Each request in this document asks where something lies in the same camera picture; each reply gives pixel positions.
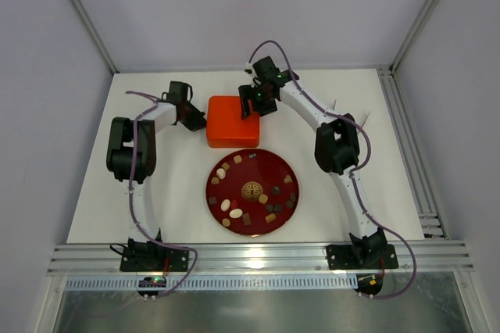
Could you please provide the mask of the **orange box lid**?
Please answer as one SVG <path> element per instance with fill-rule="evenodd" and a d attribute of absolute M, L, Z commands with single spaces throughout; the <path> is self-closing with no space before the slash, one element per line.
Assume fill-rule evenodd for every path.
<path fill-rule="evenodd" d="M 250 117 L 242 119 L 238 96 L 214 95 L 208 101 L 207 137 L 260 139 L 259 114 L 252 113 Z"/>

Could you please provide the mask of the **metal tongs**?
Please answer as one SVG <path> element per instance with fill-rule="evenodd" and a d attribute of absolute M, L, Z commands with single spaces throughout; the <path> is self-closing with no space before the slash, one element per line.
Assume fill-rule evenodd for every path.
<path fill-rule="evenodd" d="M 331 105 L 331 109 L 335 112 L 339 112 L 339 108 L 338 108 L 338 101 L 337 99 L 335 99 Z M 367 122 L 369 121 L 370 119 L 370 115 L 371 115 L 372 111 L 371 110 L 368 110 L 368 111 L 364 111 L 361 115 L 361 117 L 359 118 L 359 121 L 358 121 L 358 124 L 361 126 L 361 127 L 365 127 Z"/>

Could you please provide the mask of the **orange compartment chocolate box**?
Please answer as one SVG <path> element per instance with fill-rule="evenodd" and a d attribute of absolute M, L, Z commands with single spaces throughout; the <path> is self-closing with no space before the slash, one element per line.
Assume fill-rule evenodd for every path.
<path fill-rule="evenodd" d="M 236 137 L 236 138 L 223 138 L 223 137 L 207 137 L 207 143 L 213 149 L 246 149 L 256 148 L 259 146 L 259 137 Z"/>

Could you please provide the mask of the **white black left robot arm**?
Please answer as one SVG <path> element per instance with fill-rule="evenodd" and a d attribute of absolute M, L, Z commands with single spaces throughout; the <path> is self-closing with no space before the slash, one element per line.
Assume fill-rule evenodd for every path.
<path fill-rule="evenodd" d="M 127 195 L 130 232 L 118 252 L 122 272 L 186 272 L 193 249 L 166 244 L 152 202 L 152 175 L 156 168 L 156 135 L 168 127 L 183 125 L 191 132 L 205 129 L 205 114 L 191 102 L 190 84 L 172 81 L 160 96 L 127 91 L 149 100 L 152 106 L 134 118 L 112 119 L 106 152 L 106 168 L 122 184 Z"/>

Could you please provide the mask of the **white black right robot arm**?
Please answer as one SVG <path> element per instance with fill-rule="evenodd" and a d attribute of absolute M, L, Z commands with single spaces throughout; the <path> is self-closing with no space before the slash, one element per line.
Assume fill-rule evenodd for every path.
<path fill-rule="evenodd" d="M 350 245 L 330 248 L 330 259 L 342 269 L 388 266 L 391 247 L 380 225 L 373 222 L 357 178 L 359 162 L 358 124 L 350 114 L 329 110 L 309 94 L 290 69 L 281 71 L 271 57 L 248 63 L 251 84 L 238 87 L 241 117 L 251 112 L 265 116 L 277 111 L 277 102 L 292 108 L 314 131 L 314 157 L 319 168 L 334 182 L 348 216 Z"/>

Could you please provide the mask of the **cream round chocolate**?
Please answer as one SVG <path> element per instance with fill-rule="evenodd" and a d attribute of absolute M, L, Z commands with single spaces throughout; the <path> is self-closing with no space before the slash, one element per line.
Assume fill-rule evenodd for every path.
<path fill-rule="evenodd" d="M 223 168 L 219 168 L 217 171 L 216 171 L 216 175 L 219 179 L 224 179 L 226 177 L 226 171 L 225 169 Z"/>

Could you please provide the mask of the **tan scalloped round chocolate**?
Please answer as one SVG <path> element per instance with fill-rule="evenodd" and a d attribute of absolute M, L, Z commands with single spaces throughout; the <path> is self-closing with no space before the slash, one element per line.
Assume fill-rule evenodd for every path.
<path fill-rule="evenodd" d="M 259 202 L 260 202 L 261 204 L 265 204 L 267 201 L 268 201 L 268 196 L 267 196 L 267 195 L 265 195 L 265 194 L 261 194 L 261 195 L 259 196 Z"/>

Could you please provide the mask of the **white oval chocolate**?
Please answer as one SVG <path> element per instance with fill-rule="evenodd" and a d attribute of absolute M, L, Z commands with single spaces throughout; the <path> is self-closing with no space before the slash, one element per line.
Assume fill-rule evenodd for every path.
<path fill-rule="evenodd" d="M 229 216 L 231 219 L 237 219 L 241 217 L 243 214 L 243 211 L 241 209 L 232 209 L 229 213 Z"/>

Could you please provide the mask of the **brown rectangular chocolate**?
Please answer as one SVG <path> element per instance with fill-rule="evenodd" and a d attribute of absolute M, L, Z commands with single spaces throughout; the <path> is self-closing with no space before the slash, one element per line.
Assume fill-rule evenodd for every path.
<path fill-rule="evenodd" d="M 243 216 L 242 216 L 242 220 L 243 220 L 243 224 L 245 226 L 249 226 L 252 222 L 251 222 L 251 218 L 249 216 L 248 213 L 245 213 Z"/>

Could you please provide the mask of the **tan bar chocolate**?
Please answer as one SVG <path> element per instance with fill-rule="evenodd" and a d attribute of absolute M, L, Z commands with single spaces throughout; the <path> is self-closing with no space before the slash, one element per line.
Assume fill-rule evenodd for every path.
<path fill-rule="evenodd" d="M 273 213 L 271 213 L 265 217 L 265 220 L 267 223 L 269 223 L 269 222 L 273 221 L 275 218 L 276 218 L 276 216 Z"/>

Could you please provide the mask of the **round red plate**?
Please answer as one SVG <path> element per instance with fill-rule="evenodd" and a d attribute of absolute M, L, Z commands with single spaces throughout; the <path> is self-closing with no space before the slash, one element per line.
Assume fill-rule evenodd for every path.
<path fill-rule="evenodd" d="M 252 153 L 256 154 L 253 159 L 249 158 Z M 241 156 L 242 162 L 235 163 L 234 157 Z M 217 177 L 216 171 L 223 168 L 226 171 L 226 177 L 219 179 L 219 184 L 212 184 L 213 177 Z M 292 182 L 285 184 L 284 179 L 289 175 Z M 279 195 L 273 195 L 271 188 L 277 186 L 280 188 Z M 291 201 L 289 195 L 294 192 L 297 199 L 292 201 L 294 208 L 290 209 L 286 206 L 287 201 Z M 268 196 L 268 201 L 265 204 L 259 202 L 259 196 L 265 194 Z M 210 205 L 208 199 L 216 197 L 216 204 Z M 279 155 L 265 149 L 241 149 L 224 156 L 218 161 L 209 172 L 209 176 L 205 186 L 205 200 L 208 205 L 209 212 L 216 222 L 222 225 L 222 220 L 227 218 L 230 221 L 229 227 L 226 228 L 237 235 L 248 237 L 257 237 L 270 234 L 283 227 L 294 215 L 300 197 L 300 189 L 298 179 L 291 166 Z M 231 219 L 230 211 L 223 212 L 220 209 L 220 204 L 224 199 L 229 199 L 231 202 L 236 199 L 238 203 L 237 209 L 243 211 L 242 216 L 248 213 L 251 218 L 251 224 L 245 226 L 242 216 L 237 219 Z M 266 204 L 282 205 L 282 212 L 275 213 L 266 209 Z M 276 218 L 267 223 L 265 217 L 273 213 Z"/>

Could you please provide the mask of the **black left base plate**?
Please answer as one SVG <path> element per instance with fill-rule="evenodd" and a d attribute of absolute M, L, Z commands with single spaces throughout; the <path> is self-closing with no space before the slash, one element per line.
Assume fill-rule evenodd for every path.
<path fill-rule="evenodd" d="M 188 270 L 188 251 L 159 246 L 125 248 L 121 254 L 121 272 L 185 272 Z"/>

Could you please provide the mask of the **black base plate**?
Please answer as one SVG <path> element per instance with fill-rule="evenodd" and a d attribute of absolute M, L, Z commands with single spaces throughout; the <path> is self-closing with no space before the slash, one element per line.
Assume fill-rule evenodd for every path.
<path fill-rule="evenodd" d="M 353 245 L 328 245 L 327 262 L 330 270 L 394 270 L 399 268 L 393 245 L 367 254 L 357 253 Z"/>
<path fill-rule="evenodd" d="M 159 246 L 125 248 L 121 254 L 121 272 L 185 272 L 188 270 L 188 251 Z"/>

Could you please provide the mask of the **aluminium mounting rail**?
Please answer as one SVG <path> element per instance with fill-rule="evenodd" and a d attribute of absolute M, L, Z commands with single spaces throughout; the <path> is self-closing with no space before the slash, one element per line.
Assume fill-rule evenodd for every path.
<path fill-rule="evenodd" d="M 198 251 L 194 272 L 326 272 L 326 246 L 323 242 L 194 244 Z M 420 272 L 474 270 L 464 242 L 411 241 L 410 246 Z M 107 245 L 58 245 L 49 262 L 48 274 L 114 274 L 119 268 L 120 256 Z"/>

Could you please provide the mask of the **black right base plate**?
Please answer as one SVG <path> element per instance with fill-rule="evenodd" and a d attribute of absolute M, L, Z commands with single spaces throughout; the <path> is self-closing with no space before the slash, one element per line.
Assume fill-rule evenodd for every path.
<path fill-rule="evenodd" d="M 327 262 L 330 270 L 394 270 L 399 268 L 393 245 L 367 254 L 357 253 L 353 245 L 328 245 Z"/>

